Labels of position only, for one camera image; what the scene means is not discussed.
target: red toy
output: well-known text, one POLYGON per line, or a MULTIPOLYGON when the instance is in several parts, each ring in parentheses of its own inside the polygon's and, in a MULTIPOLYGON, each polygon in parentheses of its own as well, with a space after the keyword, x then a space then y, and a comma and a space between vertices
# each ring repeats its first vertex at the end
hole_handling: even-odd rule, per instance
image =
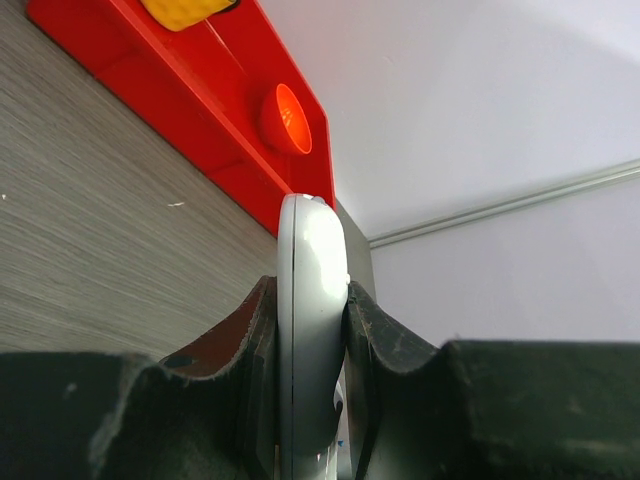
POLYGON ((281 152, 307 155, 311 151, 313 142, 304 109, 282 83, 265 98, 260 127, 264 140, 281 152))
POLYGON ((273 235, 287 193, 335 208, 326 115, 255 0, 181 32, 139 0, 30 0, 27 12, 273 235), (260 136, 263 102, 278 84, 306 115, 307 155, 260 136))

